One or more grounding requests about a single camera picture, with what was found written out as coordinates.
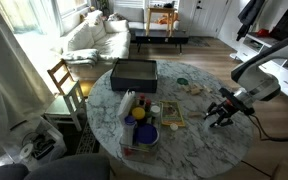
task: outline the door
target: door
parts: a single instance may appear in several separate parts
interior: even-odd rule
[[[197,0],[190,36],[215,37],[225,19],[231,0]]]

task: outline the white sofa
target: white sofa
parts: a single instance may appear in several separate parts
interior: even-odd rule
[[[94,80],[113,67],[117,58],[128,58],[131,35],[124,21],[103,21],[102,12],[88,13],[83,23],[64,40],[63,53],[82,49],[97,49],[99,57],[90,64],[67,64],[74,80]]]
[[[129,8],[129,7],[114,7],[114,13],[118,13],[122,15],[127,21],[130,29],[130,33],[132,35],[132,40],[135,40],[135,31],[146,28],[147,24],[147,9],[143,8]],[[153,21],[160,17],[161,13],[153,13],[151,22],[150,22],[150,30],[166,30],[167,24],[158,24]],[[174,21],[173,29],[179,29],[179,21]]]

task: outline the black box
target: black box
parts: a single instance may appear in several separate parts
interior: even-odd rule
[[[153,60],[118,59],[111,74],[113,91],[155,93],[157,66]]]

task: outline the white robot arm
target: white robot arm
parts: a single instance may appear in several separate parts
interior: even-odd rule
[[[211,127],[232,124],[230,117],[237,111],[251,115],[255,112],[252,104],[256,100],[269,101],[280,93],[277,78],[266,74],[259,66],[272,59],[288,59],[278,56],[280,55],[279,50],[286,46],[288,46],[288,38],[240,64],[231,72],[232,80],[241,85],[241,88],[234,93],[225,88],[219,90],[226,100],[219,105],[213,102],[207,109],[204,119],[214,114],[219,115],[218,120],[211,124]]]

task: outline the cable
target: cable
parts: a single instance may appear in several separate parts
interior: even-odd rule
[[[258,117],[256,117],[255,115],[250,115],[252,117],[254,117],[258,123],[259,129],[263,132],[263,134],[267,137],[267,139],[261,139],[262,141],[266,141],[266,140],[270,140],[270,141],[275,141],[275,142],[288,142],[288,137],[272,137],[270,135],[268,135],[266,133],[266,131],[264,130],[264,128],[262,127],[262,124],[260,122],[260,120],[258,119]]]
[[[255,167],[255,166],[253,166],[253,165],[249,164],[248,162],[245,162],[245,161],[243,161],[243,160],[242,160],[242,162],[243,162],[244,164],[246,164],[246,165],[248,165],[248,166],[252,167],[253,169],[257,170],[258,172],[260,172],[260,173],[262,173],[262,174],[264,174],[264,175],[266,175],[266,176],[268,176],[268,177],[270,177],[270,178],[271,178],[271,175],[269,175],[269,174],[267,174],[266,172],[264,172],[264,171],[262,171],[262,170],[258,169],[258,168],[257,168],[257,167]]]
[[[250,118],[250,116],[247,116],[248,119],[250,119],[250,121],[254,124],[254,126],[256,126],[258,133],[260,134],[260,140],[262,140],[262,131],[261,129],[258,127],[258,125]]]

